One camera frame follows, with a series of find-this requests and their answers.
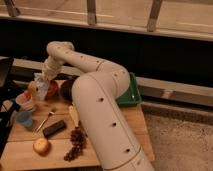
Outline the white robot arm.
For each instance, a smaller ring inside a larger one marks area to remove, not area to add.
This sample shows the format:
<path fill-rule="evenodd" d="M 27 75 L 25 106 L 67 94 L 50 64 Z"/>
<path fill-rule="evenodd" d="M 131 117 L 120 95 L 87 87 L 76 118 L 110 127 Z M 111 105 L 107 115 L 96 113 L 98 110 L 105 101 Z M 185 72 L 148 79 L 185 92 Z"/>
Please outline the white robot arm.
<path fill-rule="evenodd" d="M 116 99 L 130 85 L 127 69 L 102 58 L 78 53 L 70 42 L 47 45 L 42 76 L 55 78 L 63 64 L 83 72 L 71 87 L 72 99 L 104 171 L 154 171 Z"/>

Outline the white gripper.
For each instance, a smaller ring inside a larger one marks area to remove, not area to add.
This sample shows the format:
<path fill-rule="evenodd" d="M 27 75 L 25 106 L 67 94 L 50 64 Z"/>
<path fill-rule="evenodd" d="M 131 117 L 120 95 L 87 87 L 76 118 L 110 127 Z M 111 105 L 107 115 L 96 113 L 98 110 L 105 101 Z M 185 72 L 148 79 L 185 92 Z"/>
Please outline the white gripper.
<path fill-rule="evenodd" d="M 48 57 L 42 66 L 42 77 L 44 80 L 53 80 L 60 72 L 63 62 L 53 57 Z"/>

